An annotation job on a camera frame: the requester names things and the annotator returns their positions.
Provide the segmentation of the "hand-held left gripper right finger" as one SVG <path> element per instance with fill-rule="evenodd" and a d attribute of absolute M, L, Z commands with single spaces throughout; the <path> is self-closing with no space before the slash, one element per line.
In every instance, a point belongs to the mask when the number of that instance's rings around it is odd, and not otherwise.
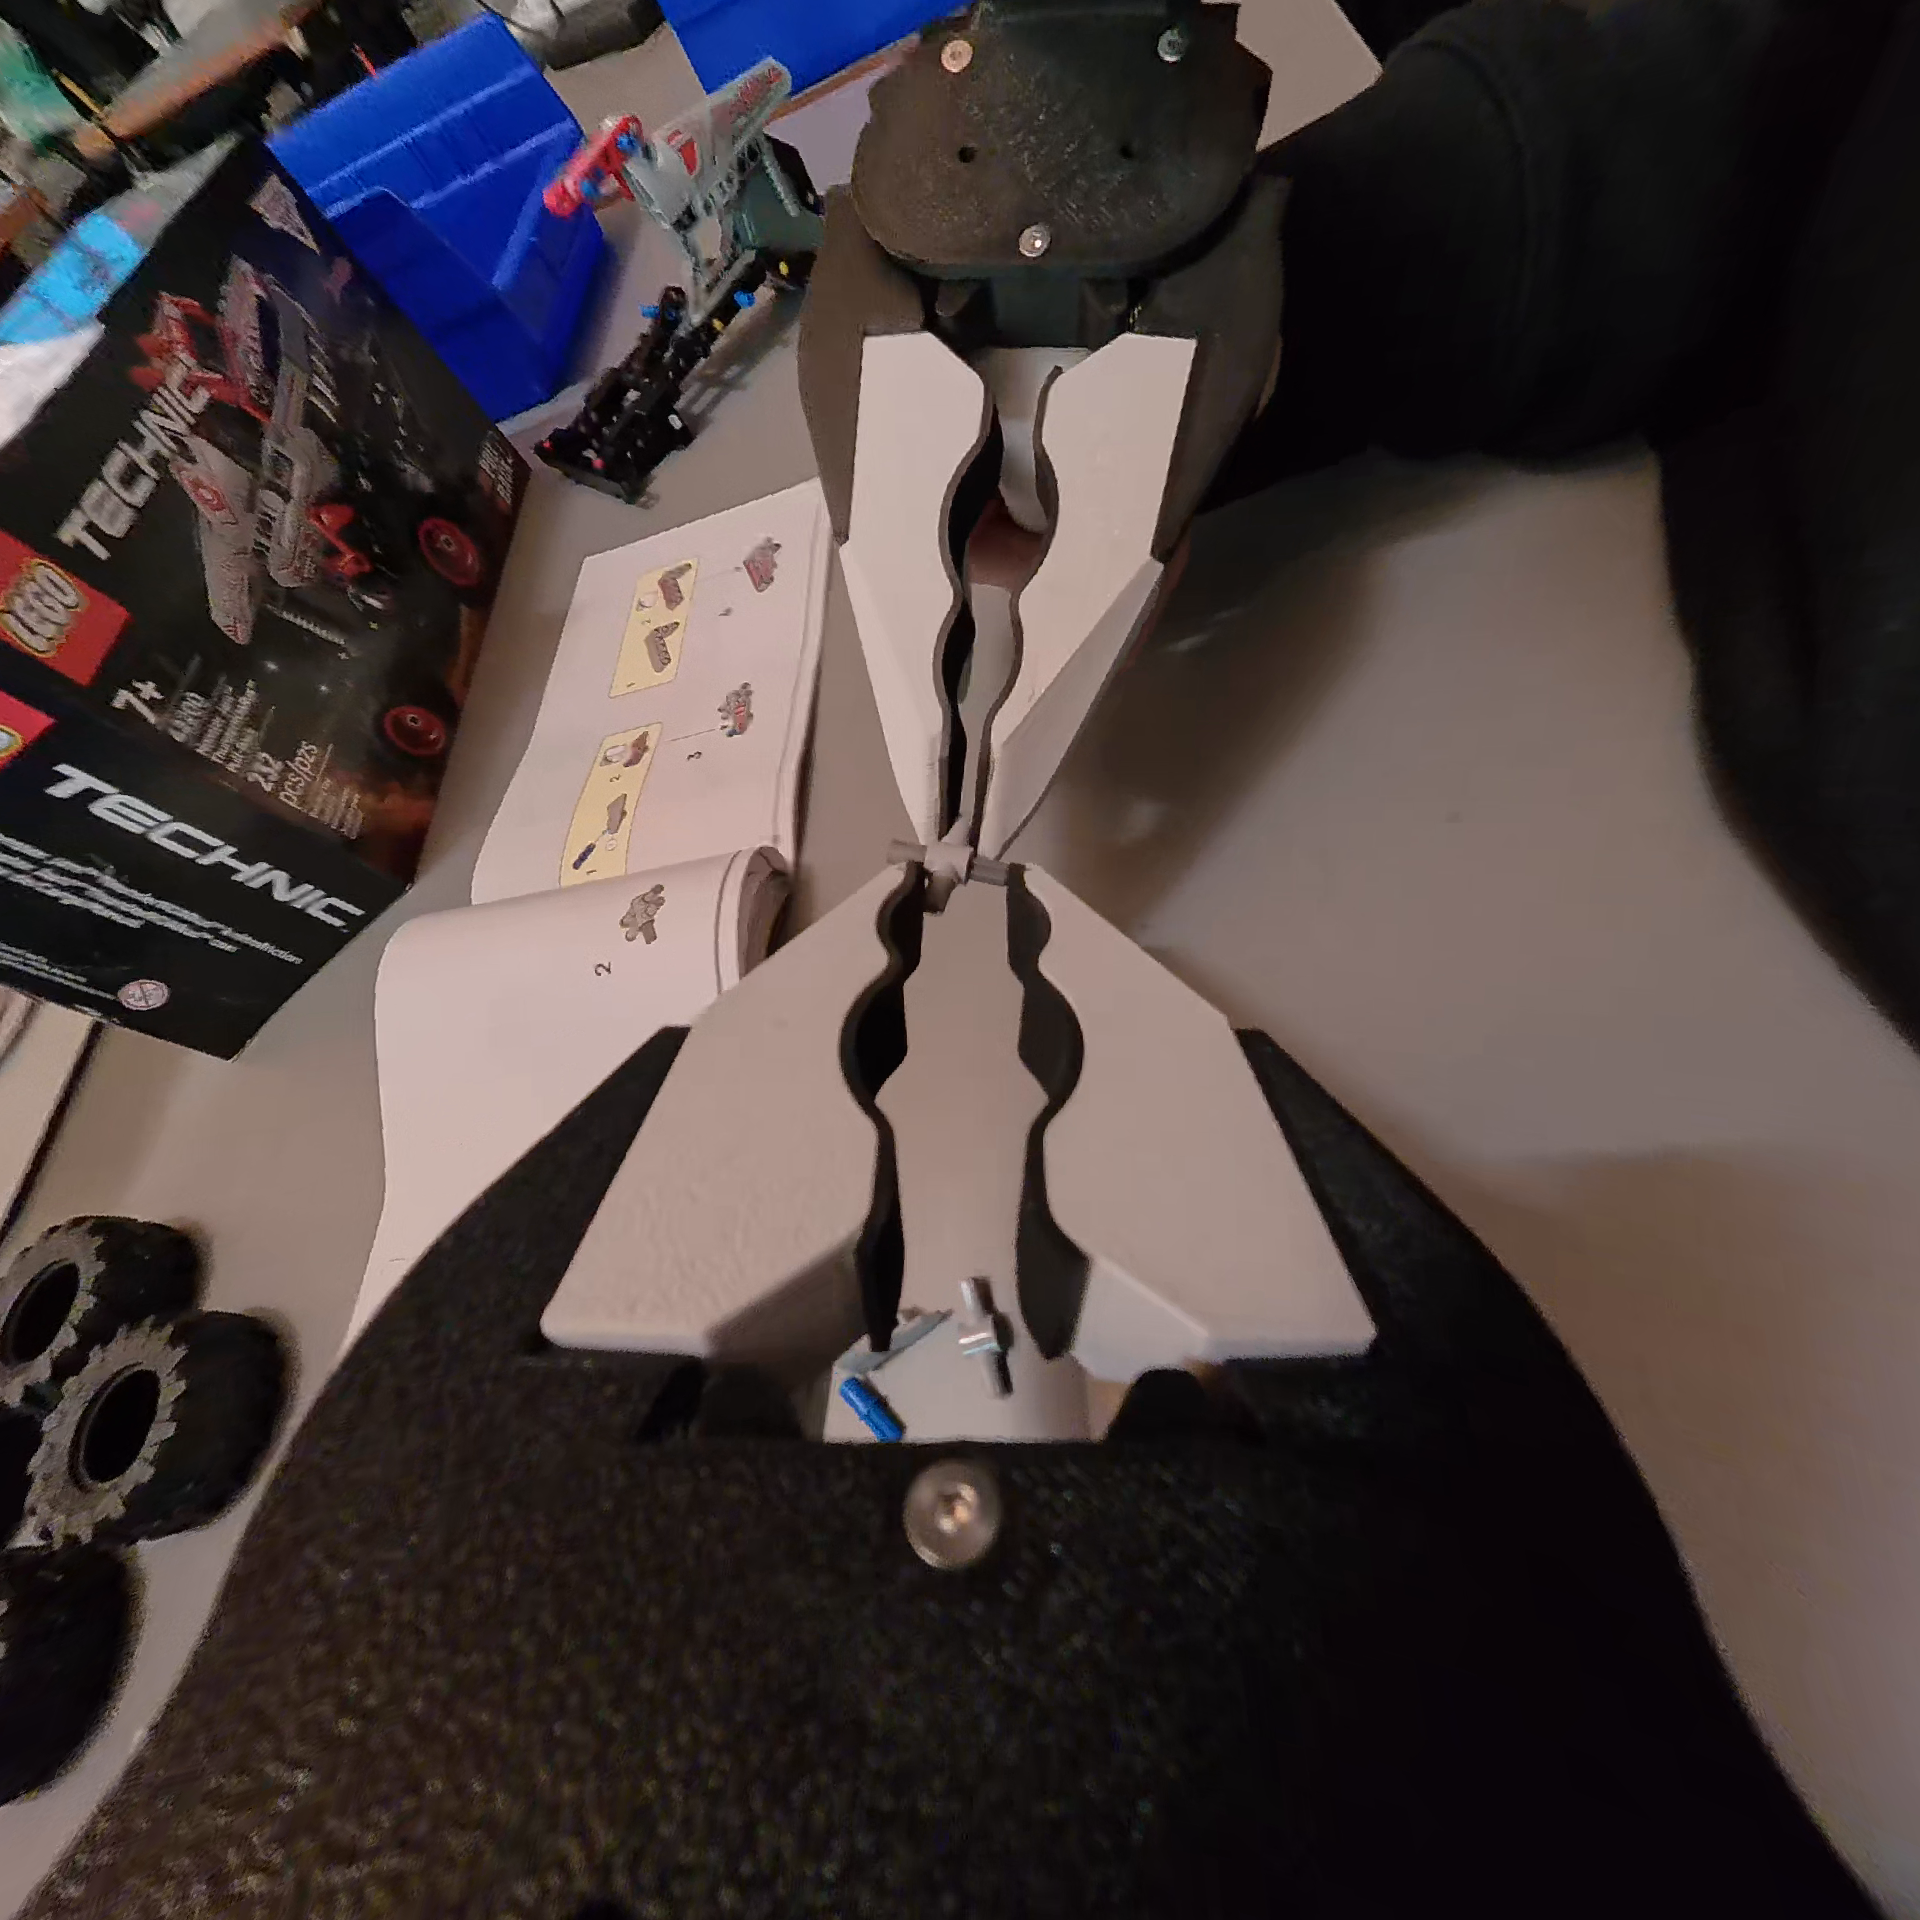
<path fill-rule="evenodd" d="M 1040 865 L 1005 881 L 1020 1319 L 1046 1360 L 1322 1360 L 1370 1314 L 1228 1017 Z"/>

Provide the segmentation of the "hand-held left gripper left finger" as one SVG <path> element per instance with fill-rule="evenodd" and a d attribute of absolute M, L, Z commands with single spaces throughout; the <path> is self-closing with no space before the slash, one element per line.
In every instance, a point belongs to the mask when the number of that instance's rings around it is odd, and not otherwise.
<path fill-rule="evenodd" d="M 897 1142 L 919 870 L 886 865 L 684 1033 L 540 1318 L 569 1350 L 888 1352 L 900 1324 Z"/>

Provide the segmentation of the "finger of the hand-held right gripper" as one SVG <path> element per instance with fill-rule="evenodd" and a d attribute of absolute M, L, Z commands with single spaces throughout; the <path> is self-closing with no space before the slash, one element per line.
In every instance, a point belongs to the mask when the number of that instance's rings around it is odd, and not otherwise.
<path fill-rule="evenodd" d="M 866 337 L 844 581 L 888 764 L 925 845 L 947 829 L 947 648 L 964 600 L 956 503 L 992 425 L 983 379 L 937 335 Z"/>
<path fill-rule="evenodd" d="M 999 480 L 965 545 L 981 652 L 964 691 L 974 851 L 1005 851 L 1158 610 L 1159 534 L 1195 346 L 1126 331 L 988 358 L 1009 399 Z"/>

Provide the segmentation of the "grey toy connector piece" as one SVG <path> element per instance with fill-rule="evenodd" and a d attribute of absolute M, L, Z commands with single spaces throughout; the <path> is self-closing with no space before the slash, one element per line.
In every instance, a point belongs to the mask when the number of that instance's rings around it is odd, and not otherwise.
<path fill-rule="evenodd" d="M 970 883 L 1004 890 L 1014 870 L 1007 861 L 979 853 L 965 837 L 942 837 L 930 843 L 893 837 L 886 848 L 886 859 L 918 872 L 923 913 L 942 913 L 947 900 Z"/>

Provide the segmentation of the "person's right forearm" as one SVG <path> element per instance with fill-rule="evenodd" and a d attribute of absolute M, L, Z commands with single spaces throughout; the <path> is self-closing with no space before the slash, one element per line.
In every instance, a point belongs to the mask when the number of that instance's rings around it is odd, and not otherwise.
<path fill-rule="evenodd" d="M 1343 4 L 1375 80 L 1267 147 L 1281 320 L 1226 505 L 1359 453 L 1560 463 L 1762 379 L 1915 4 Z"/>

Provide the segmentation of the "small blue plastic bin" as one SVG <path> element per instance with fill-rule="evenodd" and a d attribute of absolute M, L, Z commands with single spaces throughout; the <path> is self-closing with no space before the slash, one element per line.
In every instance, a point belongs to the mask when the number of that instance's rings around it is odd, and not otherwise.
<path fill-rule="evenodd" d="M 685 59 L 725 82 L 762 58 L 813 83 L 956 9 L 947 2 L 660 2 Z"/>

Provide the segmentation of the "partly built toy truck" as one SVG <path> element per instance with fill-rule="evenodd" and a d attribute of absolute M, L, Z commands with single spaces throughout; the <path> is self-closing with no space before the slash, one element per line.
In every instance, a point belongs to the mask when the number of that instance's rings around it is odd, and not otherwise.
<path fill-rule="evenodd" d="M 823 199 L 799 151 L 770 132 L 794 90 L 756 59 L 669 121 L 601 121 L 545 182 L 541 205 L 576 220 L 623 201 L 673 243 L 679 279 L 643 309 L 619 359 L 535 453 L 545 468 L 636 503 L 658 468 L 693 442 L 688 382 L 765 288 L 802 291 L 823 240 Z"/>

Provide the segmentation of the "open instruction booklet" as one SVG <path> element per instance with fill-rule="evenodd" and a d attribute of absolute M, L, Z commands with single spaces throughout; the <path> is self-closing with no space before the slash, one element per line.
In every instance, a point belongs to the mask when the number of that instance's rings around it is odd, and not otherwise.
<path fill-rule="evenodd" d="M 765 954 L 829 576 L 816 482 L 583 562 L 468 901 L 382 954 L 386 1189 L 344 1346 L 617 1065 Z"/>

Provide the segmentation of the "large blue plastic bin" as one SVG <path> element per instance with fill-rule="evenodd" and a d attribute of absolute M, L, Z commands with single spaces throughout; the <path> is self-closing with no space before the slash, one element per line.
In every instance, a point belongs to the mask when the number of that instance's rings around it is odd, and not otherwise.
<path fill-rule="evenodd" d="M 356 261 L 489 420 L 559 393 L 607 264 L 603 229 L 545 190 L 577 118 L 481 13 L 271 138 Z"/>

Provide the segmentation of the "black toy set box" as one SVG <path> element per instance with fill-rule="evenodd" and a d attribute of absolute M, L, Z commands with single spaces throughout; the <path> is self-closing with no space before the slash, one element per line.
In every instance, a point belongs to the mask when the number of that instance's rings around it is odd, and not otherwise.
<path fill-rule="evenodd" d="M 259 141 L 3 340 L 3 985 L 208 1058 L 419 874 L 530 465 Z"/>

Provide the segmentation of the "person's dark hoodie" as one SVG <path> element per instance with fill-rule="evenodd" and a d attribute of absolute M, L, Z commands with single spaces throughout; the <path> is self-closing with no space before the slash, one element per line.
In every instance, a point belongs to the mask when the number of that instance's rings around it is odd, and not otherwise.
<path fill-rule="evenodd" d="M 1835 966 L 1917 1035 L 1915 449 L 1751 403 L 1659 460 L 1722 802 Z"/>

